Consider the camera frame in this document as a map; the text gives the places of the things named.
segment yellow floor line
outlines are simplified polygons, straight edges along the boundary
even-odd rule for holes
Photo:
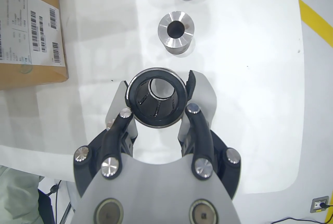
[[[302,0],[298,1],[302,21],[333,47],[333,27]]]
[[[332,197],[333,197],[333,192],[332,192],[332,195],[331,195],[331,203],[328,203],[328,205],[333,205],[332,204],[332,202],[333,202]],[[326,214],[325,222],[327,222],[331,218],[332,214],[333,214],[333,207],[330,207],[330,208],[327,209],[327,214]]]

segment white label sticker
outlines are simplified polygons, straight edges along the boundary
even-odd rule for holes
[[[0,63],[64,67],[59,10],[41,0],[0,0]]]

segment cardboard box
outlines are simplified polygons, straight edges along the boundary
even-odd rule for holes
[[[0,90],[68,79],[59,0],[0,0]]]

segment metal screw head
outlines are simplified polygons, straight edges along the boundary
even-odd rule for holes
[[[187,105],[187,110],[189,113],[197,114],[200,111],[200,108],[197,104],[190,103]]]
[[[194,168],[202,178],[209,178],[213,174],[213,165],[205,158],[198,158],[194,162]]]
[[[226,151],[226,156],[228,161],[232,164],[237,164],[240,161],[240,154],[237,150],[233,148],[228,148]]]
[[[114,157],[108,157],[102,162],[101,173],[104,177],[113,176],[119,168],[119,161]]]
[[[107,122],[107,124],[106,124],[106,130],[111,129],[111,127],[112,127],[114,121],[115,121],[115,119],[113,119],[112,121]]]
[[[74,153],[74,159],[76,162],[81,162],[87,159],[89,153],[89,148],[87,146],[82,146],[78,148]]]
[[[128,118],[132,114],[132,111],[129,108],[124,108],[120,111],[119,115],[121,118]]]

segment gray metal plate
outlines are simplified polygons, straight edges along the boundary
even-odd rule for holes
[[[189,210],[197,199],[206,199],[216,208],[219,223],[240,224],[226,189],[214,173],[207,181],[191,172],[193,155],[178,161],[151,165],[122,154],[123,170],[114,180],[98,172],[83,195],[72,224],[94,223],[101,201],[115,198],[124,208],[122,224],[190,223]]]
[[[107,126],[108,122],[112,122],[117,117],[117,115],[119,114],[119,112],[122,109],[128,107],[126,105],[126,101],[125,101],[126,90],[127,90],[127,86],[125,84],[125,81],[121,81],[119,84],[119,87],[116,91],[116,94],[114,95],[111,106],[108,109],[108,112],[107,112],[107,115],[105,118],[105,126]],[[128,132],[130,138],[132,138],[132,139],[138,136],[137,125],[135,124],[134,118],[128,125],[126,131]]]
[[[196,83],[192,99],[189,100],[188,103],[195,103],[199,105],[210,128],[217,107],[217,97],[207,77],[202,73],[196,71],[193,71],[193,73],[195,75]],[[189,128],[190,128],[189,119],[186,116],[186,114],[184,114],[182,117],[182,124],[178,134],[178,139],[180,141],[182,142],[185,141]]]

